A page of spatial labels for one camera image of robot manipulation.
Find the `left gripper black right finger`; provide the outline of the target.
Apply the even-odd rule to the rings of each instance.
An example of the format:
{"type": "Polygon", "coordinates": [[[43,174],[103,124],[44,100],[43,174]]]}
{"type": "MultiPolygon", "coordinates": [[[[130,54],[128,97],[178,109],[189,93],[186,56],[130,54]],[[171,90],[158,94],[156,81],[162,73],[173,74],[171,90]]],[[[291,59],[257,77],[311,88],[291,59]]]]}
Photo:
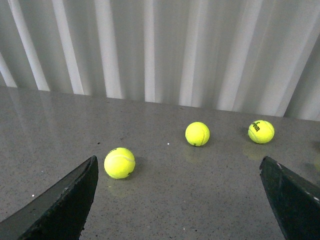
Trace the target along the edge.
{"type": "Polygon", "coordinates": [[[320,188],[269,156],[260,164],[260,178],[286,240],[320,238],[320,188]]]}

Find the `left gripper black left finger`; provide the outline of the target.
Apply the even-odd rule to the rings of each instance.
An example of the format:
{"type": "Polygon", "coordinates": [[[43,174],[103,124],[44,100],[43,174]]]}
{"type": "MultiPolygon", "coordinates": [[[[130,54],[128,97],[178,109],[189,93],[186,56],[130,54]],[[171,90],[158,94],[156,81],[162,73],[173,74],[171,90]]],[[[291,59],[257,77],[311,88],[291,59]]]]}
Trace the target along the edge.
{"type": "Polygon", "coordinates": [[[94,201],[95,155],[0,223],[2,240],[77,240],[94,201]]]}

